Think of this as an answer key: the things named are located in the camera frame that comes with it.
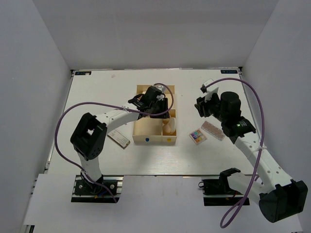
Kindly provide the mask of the round white powder puff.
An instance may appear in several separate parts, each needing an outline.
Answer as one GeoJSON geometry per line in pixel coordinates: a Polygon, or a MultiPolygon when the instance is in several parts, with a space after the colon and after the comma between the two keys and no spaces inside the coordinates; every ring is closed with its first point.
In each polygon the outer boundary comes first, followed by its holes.
{"type": "Polygon", "coordinates": [[[168,133],[172,134],[176,131],[176,119],[174,117],[171,117],[169,119],[169,122],[167,123],[167,125],[169,126],[169,131],[168,133]]]}

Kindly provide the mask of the nude eyeshadow palette clear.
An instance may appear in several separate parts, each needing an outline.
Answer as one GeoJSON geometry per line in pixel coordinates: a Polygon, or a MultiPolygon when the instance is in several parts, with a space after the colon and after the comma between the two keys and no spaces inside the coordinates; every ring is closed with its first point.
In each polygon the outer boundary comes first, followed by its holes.
{"type": "Polygon", "coordinates": [[[204,130],[205,132],[209,133],[210,135],[212,135],[213,137],[215,137],[219,141],[222,141],[225,138],[225,134],[223,133],[223,131],[208,121],[205,121],[201,125],[201,129],[204,130]]]}

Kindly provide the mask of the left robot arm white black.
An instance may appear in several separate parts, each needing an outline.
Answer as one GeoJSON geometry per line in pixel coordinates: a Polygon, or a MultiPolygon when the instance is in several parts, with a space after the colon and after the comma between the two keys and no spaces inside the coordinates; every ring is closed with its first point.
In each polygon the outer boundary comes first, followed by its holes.
{"type": "Polygon", "coordinates": [[[173,107],[174,99],[169,104],[165,91],[173,97],[172,91],[162,83],[148,87],[145,93],[137,94],[123,106],[105,104],[113,110],[92,115],[85,113],[76,126],[70,142],[81,161],[81,174],[86,180],[86,188],[93,194],[102,190],[103,175],[98,156],[104,148],[106,135],[114,129],[144,117],[166,119],[173,107]]]}

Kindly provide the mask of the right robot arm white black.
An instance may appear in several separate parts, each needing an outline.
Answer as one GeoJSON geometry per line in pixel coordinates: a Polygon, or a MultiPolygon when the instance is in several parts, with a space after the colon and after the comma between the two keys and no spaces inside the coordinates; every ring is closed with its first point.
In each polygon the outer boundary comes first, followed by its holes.
{"type": "Polygon", "coordinates": [[[220,121],[224,134],[244,154],[261,179],[258,183],[237,168],[227,169],[219,175],[219,187],[224,193],[235,190],[247,195],[272,223],[303,211],[308,193],[306,184],[288,175],[261,145],[256,129],[242,116],[238,94],[207,94],[196,100],[195,108],[201,117],[213,116],[220,121]]]}

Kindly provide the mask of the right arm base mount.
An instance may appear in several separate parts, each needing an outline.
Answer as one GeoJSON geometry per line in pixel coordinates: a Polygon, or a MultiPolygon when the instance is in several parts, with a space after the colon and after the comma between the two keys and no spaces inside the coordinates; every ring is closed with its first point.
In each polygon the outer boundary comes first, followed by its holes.
{"type": "Polygon", "coordinates": [[[230,188],[227,178],[240,172],[237,168],[230,168],[217,178],[202,179],[198,187],[203,191],[204,206],[233,206],[238,203],[244,195],[230,188]]]}

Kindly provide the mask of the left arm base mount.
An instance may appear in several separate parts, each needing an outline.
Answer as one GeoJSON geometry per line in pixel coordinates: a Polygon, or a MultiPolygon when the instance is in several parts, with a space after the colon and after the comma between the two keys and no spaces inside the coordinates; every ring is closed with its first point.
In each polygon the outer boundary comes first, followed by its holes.
{"type": "Polygon", "coordinates": [[[88,184],[80,175],[76,176],[71,202],[74,203],[117,203],[121,196],[123,177],[104,176],[105,185],[115,197],[115,200],[102,186],[88,184]]]}

